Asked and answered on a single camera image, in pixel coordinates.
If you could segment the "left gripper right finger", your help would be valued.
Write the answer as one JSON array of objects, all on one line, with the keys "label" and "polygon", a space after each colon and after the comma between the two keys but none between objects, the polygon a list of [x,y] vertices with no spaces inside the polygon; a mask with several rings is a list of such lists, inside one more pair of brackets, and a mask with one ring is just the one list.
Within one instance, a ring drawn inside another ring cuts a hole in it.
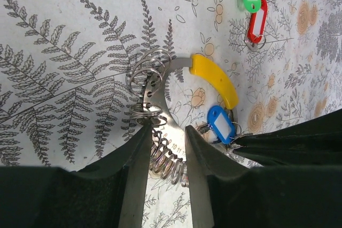
[{"label": "left gripper right finger", "polygon": [[341,227],[340,166],[247,168],[185,129],[194,227]]}]

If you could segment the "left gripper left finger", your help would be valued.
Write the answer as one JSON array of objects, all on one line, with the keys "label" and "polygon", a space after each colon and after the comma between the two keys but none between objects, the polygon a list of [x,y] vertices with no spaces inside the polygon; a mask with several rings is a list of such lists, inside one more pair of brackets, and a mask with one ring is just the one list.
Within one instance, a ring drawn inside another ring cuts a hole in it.
[{"label": "left gripper left finger", "polygon": [[152,144],[143,126],[79,171],[1,168],[1,227],[141,227]]}]

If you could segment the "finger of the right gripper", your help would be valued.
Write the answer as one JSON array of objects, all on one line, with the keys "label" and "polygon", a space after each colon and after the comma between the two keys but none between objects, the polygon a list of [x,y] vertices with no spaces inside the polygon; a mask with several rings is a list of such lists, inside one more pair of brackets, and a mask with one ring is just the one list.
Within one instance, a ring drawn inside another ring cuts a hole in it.
[{"label": "finger of the right gripper", "polygon": [[341,110],[237,144],[235,154],[263,166],[341,165]]}]

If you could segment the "blue tag key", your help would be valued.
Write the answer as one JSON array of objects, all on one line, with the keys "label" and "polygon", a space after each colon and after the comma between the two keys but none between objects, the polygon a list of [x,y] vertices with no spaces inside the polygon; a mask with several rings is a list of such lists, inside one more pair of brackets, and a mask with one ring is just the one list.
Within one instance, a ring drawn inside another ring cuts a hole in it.
[{"label": "blue tag key", "polygon": [[213,131],[219,143],[225,146],[231,145],[237,137],[238,123],[234,121],[232,110],[222,108],[219,105],[212,106],[207,114],[207,123],[199,126],[197,131],[204,134]]}]

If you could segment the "red tag key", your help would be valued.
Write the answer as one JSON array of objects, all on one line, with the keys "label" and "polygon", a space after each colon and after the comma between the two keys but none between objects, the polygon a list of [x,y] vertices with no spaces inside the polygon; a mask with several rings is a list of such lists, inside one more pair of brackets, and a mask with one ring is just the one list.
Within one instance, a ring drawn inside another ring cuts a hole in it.
[{"label": "red tag key", "polygon": [[251,14],[250,25],[245,35],[245,45],[251,51],[260,51],[266,44],[265,25],[268,14],[266,0],[261,0],[261,7]]}]

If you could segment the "floral patterned table mat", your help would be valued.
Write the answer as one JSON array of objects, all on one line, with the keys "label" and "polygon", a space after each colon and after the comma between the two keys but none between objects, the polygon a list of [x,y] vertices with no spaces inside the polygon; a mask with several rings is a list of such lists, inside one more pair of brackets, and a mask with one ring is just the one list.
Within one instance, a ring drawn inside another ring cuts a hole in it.
[{"label": "floral patterned table mat", "polygon": [[[1,0],[1,168],[79,171],[143,126],[152,144],[141,227],[194,227],[185,129],[214,105],[237,140],[341,110],[341,0],[266,0],[245,45],[243,0]],[[340,166],[341,165],[277,165]]]}]

